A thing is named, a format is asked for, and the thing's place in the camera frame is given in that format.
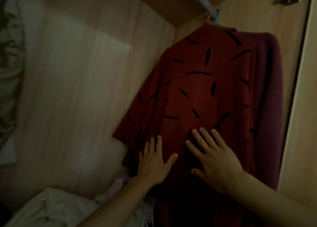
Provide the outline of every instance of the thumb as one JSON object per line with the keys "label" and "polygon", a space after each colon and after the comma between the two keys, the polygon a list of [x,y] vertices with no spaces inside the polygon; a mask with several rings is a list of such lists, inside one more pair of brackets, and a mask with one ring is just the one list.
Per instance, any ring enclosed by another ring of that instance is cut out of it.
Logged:
{"label": "thumb", "polygon": [[205,173],[199,169],[192,169],[192,174],[197,175],[202,180],[205,180]]}
{"label": "thumb", "polygon": [[176,162],[178,158],[178,154],[177,153],[173,153],[170,158],[168,159],[168,161],[165,164],[165,167],[167,169],[167,171],[169,172],[172,168],[172,165]]}

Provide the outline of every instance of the red sleeve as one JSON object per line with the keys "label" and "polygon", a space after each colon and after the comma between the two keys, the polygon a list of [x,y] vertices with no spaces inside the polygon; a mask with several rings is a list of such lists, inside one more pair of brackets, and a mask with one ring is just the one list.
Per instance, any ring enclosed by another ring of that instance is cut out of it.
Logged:
{"label": "red sleeve", "polygon": [[164,54],[145,80],[134,98],[128,112],[113,133],[113,137],[126,144],[129,149],[140,151],[146,141],[147,131],[152,122],[152,113],[157,107],[157,96],[163,75]]}
{"label": "red sleeve", "polygon": [[278,40],[264,34],[254,79],[255,177],[277,189],[283,141],[283,72]]}

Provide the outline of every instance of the person's left hand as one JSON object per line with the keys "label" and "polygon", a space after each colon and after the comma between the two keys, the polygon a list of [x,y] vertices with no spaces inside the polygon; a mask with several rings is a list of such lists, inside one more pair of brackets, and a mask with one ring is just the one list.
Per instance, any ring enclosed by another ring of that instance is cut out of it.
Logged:
{"label": "person's left hand", "polygon": [[162,156],[162,137],[158,136],[156,152],[154,138],[151,138],[150,144],[146,142],[144,154],[139,154],[138,177],[146,179],[152,186],[158,185],[166,178],[172,165],[178,158],[177,153],[171,155],[165,164]]}

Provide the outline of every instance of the wardrobe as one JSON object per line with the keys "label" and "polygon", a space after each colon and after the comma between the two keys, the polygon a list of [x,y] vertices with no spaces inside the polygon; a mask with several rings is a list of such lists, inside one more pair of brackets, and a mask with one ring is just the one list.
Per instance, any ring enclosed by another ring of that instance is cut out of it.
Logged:
{"label": "wardrobe", "polygon": [[[313,54],[307,60],[309,52],[303,51],[309,44],[317,48],[315,33],[307,37],[313,29],[307,23],[316,26],[309,21],[316,14],[314,0],[290,6],[274,0],[209,1],[220,9],[217,24],[278,38],[286,143],[279,190],[316,206],[317,104],[306,94],[316,89],[316,74]],[[198,0],[18,2],[27,50],[14,131],[18,162],[0,167],[0,201],[17,209],[47,186],[93,198],[126,171],[121,161],[127,147],[112,133],[141,85],[165,49],[206,23],[209,13]],[[304,152],[299,129],[306,134]]]}

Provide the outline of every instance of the clothes hanger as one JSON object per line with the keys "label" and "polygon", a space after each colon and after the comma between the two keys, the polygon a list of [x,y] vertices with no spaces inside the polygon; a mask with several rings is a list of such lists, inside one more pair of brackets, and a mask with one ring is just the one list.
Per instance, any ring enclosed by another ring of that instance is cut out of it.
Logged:
{"label": "clothes hanger", "polygon": [[218,22],[219,14],[220,14],[220,9],[219,8],[217,8],[216,10],[212,11],[212,13],[209,14],[208,19],[207,19],[207,23],[209,23],[209,20],[210,20],[211,16],[214,14],[214,12],[217,12],[217,15],[215,17],[215,21],[213,23],[213,25],[216,25],[217,22]]}

